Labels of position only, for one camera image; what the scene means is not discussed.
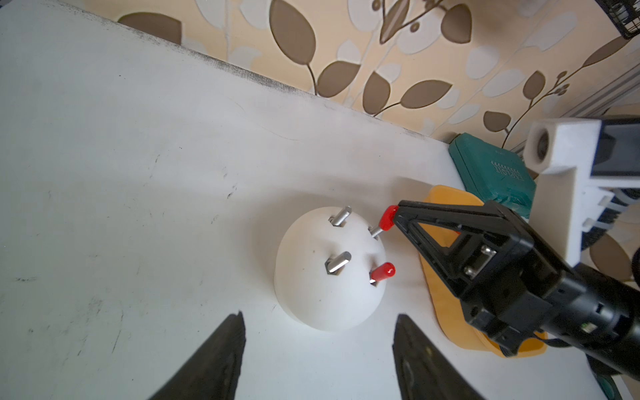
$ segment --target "metal peg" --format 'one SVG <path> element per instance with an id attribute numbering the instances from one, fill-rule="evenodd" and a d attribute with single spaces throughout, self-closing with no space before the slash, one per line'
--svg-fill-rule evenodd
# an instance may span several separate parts
<path id="1" fill-rule="evenodd" d="M 377 285 L 385 279 L 389 279 L 396 274 L 396 267 L 390 262 L 386 262 L 369 273 L 369 283 Z"/>
<path id="2" fill-rule="evenodd" d="M 369 233 L 371 234 L 371 237 L 376 237 L 380 235 L 382 232 L 384 232 L 384 230 L 381 227 L 369 228 Z"/>
<path id="3" fill-rule="evenodd" d="M 334 227 L 339 227 L 340 225 L 342 225 L 344 220 L 346 220 L 350 214 L 351 214 L 351 207 L 346 206 L 345 208 L 340 210 L 340 212 L 338 212 L 335 215 L 335 217 L 330 219 L 331 225 L 333 225 Z"/>
<path id="4" fill-rule="evenodd" d="M 324 266 L 326 267 L 326 272 L 328 274 L 336 275 L 336 272 L 338 272 L 340 268 L 344 267 L 349 261 L 351 261 L 351 253 L 344 252 L 334 259 L 328 259 Z"/>

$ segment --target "teal plastic case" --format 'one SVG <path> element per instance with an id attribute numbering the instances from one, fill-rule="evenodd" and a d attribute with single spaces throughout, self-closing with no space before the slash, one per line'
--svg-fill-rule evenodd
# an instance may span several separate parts
<path id="1" fill-rule="evenodd" d="M 536 183 L 515 153 L 463 133 L 451 142 L 449 154 L 468 192 L 529 218 Z"/>

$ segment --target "scratch mark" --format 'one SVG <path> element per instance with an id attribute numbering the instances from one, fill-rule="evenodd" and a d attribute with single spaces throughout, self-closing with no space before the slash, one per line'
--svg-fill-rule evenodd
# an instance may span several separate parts
<path id="1" fill-rule="evenodd" d="M 156 157 L 156 160 L 154 161 L 154 167 L 153 167 L 153 169 L 151 169 L 151 175 L 149 175 L 149 180 L 151 180 L 151 178 L 154 177 L 154 171 L 156 170 L 156 164 L 157 164 L 159 158 L 160 158 L 160 154 L 158 154 L 158 156 Z"/>
<path id="2" fill-rule="evenodd" d="M 89 320 L 91 319 L 91 315 L 93 314 L 93 311 L 96 308 L 98 309 L 98 311 L 96 311 L 95 316 L 98 316 L 98 313 L 100 312 L 100 310 L 102 310 L 102 300 L 94 296 L 91 298 L 91 301 L 89 302 L 89 305 L 88 305 L 88 310 L 86 313 L 86 323 L 89 323 Z"/>
<path id="3" fill-rule="evenodd" d="M 122 315 L 120 316 L 120 330 L 118 331 L 118 336 L 116 336 L 116 341 L 113 344 L 113 349 L 111 349 L 111 354 L 113 354 L 116 349 L 116 345 L 118 344 L 118 339 L 120 338 L 120 334 L 122 333 L 122 319 L 124 318 L 124 311 L 122 311 Z"/>
<path id="4" fill-rule="evenodd" d="M 267 128 L 263 127 L 260 124 L 256 124 L 256 125 L 258 125 L 259 127 L 263 128 L 267 132 L 273 133 L 275 136 L 278 136 L 279 138 L 286 139 L 286 140 L 292 140 L 292 141 L 299 141 L 299 139 L 285 138 L 284 136 L 281 136 L 281 135 L 277 134 L 276 132 L 273 132 L 271 129 L 267 129 Z"/>
<path id="5" fill-rule="evenodd" d="M 82 353 L 82 350 L 84 349 L 84 344 L 86 343 L 86 338 L 89 337 L 89 335 L 85 335 L 84 339 L 82 340 L 82 344 L 80 345 L 80 351 L 78 351 L 78 354 L 76 354 L 76 357 L 80 355 L 80 353 Z"/>
<path id="6" fill-rule="evenodd" d="M 227 97 L 227 98 L 228 98 L 229 100 L 231 100 L 232 102 L 236 103 L 236 104 L 237 104 L 237 106 L 238 106 L 238 107 L 240 107 L 240 108 L 242 109 L 242 111 L 244 111 L 244 113 L 246 114 L 246 110 L 244 109 L 244 107 L 242 107 L 242 106 L 240 105 L 240 103 L 238 103 L 238 102 L 237 102 L 237 101 L 235 101 L 234 99 L 230 99 L 229 97 Z"/>

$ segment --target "white table surface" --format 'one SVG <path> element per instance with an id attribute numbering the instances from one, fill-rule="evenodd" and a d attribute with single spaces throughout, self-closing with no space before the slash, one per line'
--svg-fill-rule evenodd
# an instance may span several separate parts
<path id="1" fill-rule="evenodd" d="M 584 355 L 503 360 L 437 325 L 417 252 L 342 333 L 289 318 L 280 239 L 462 183 L 447 145 L 50 0 L 0 10 L 0 397 L 144 399 L 242 310 L 237 399 L 397 399 L 409 314 L 487 399 L 602 399 Z"/>

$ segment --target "metal screw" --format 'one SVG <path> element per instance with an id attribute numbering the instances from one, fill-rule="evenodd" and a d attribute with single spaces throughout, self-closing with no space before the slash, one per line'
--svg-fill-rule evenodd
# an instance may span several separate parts
<path id="1" fill-rule="evenodd" d="M 346 206 L 345 208 L 340 210 L 340 212 L 338 212 L 335 215 L 335 217 L 331 218 L 329 221 L 331 222 L 331 225 L 333 225 L 334 227 L 339 227 L 340 225 L 342 225 L 344 220 L 346 220 L 350 214 L 351 214 L 351 207 Z"/>
<path id="2" fill-rule="evenodd" d="M 489 246 L 480 247 L 480 252 L 485 255 L 495 255 L 495 250 L 492 250 Z"/>
<path id="3" fill-rule="evenodd" d="M 326 272 L 328 274 L 336 275 L 336 272 L 338 272 L 340 268 L 344 267 L 349 261 L 351 261 L 351 253 L 344 252 L 334 259 L 329 258 L 325 262 L 324 266 L 326 267 Z"/>
<path id="4" fill-rule="evenodd" d="M 382 232 L 384 232 L 384 230 L 381 227 L 369 228 L 369 233 L 371 234 L 371 237 L 373 237 L 373 238 L 375 238 L 376 236 L 380 235 Z"/>

